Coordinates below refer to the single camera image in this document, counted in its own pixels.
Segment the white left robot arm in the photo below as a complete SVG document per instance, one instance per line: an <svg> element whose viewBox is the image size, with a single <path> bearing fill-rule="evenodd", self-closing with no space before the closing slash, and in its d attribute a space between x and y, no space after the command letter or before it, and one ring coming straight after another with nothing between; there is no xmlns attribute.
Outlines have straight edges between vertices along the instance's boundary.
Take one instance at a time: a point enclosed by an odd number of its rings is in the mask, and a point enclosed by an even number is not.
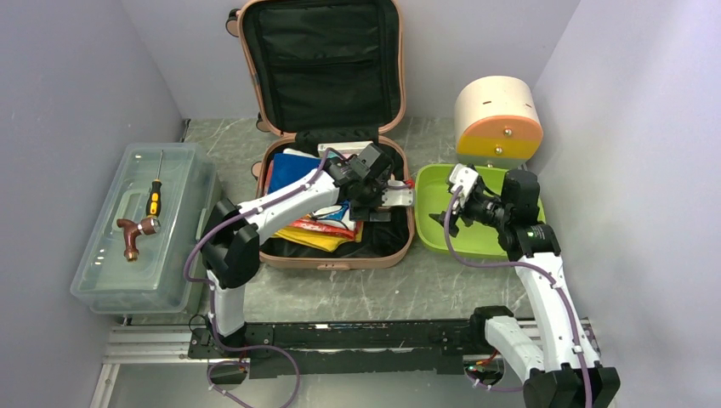
<svg viewBox="0 0 721 408"><path fill-rule="evenodd" d="M375 144L349 157L328 148L318 166L300 179L243 202L207 228L186 263L203 256L207 275L202 282L211 292L210 343L219 354L231 357L243 348L245 285L258 272L260 247L277 231L319 209L344 202L361 210L380 207L393 164Z"/></svg>

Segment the pink hard-shell suitcase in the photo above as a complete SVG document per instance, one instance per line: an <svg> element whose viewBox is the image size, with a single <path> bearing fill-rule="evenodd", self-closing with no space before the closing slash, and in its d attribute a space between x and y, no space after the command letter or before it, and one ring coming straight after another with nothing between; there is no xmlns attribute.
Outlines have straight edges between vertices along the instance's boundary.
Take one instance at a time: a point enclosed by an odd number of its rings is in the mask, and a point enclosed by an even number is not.
<svg viewBox="0 0 721 408"><path fill-rule="evenodd" d="M238 38L253 80L259 119L278 137L264 154L266 185L273 152L316 151L318 144L370 140L394 164L390 179L410 175L405 152L386 137L406 110L402 18L392 1L251 1L235 8L226 29ZM239 205L219 201L205 231ZM260 264L288 269L385 269L396 265L415 235L410 207L387 223L362 222L361 242L333 252L297 244L260 247Z"/></svg>

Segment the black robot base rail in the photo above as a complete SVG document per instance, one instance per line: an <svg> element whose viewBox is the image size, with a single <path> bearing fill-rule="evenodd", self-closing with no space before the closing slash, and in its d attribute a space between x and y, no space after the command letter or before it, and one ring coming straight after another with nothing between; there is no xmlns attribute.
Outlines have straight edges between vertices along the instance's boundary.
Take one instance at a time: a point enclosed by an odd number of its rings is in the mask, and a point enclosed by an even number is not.
<svg viewBox="0 0 721 408"><path fill-rule="evenodd" d="M238 360L252 379L300 373L360 374L432 371L462 375L488 360L494 349L484 323L466 319L345 322L248 323L230 340L216 344L209 324L191 327L191 360Z"/></svg>

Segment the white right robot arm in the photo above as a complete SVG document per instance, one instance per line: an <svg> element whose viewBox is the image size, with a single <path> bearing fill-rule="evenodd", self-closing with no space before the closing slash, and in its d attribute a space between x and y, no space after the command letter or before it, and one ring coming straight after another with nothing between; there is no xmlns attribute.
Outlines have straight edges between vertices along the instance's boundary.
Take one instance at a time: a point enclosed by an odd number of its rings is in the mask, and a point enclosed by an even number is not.
<svg viewBox="0 0 721 408"><path fill-rule="evenodd" d="M565 281L561 248L553 228L540 218L540 184L534 173L511 169L494 193L470 165L449 173L451 199L432 215L442 225L450 254L461 264L451 240L458 222L483 224L497 232L531 303L540 341L535 343L506 312L485 312L468 330L473 349L493 349L521 380L527 407L609 407L621 387L617 369L603 365L582 327Z"/></svg>

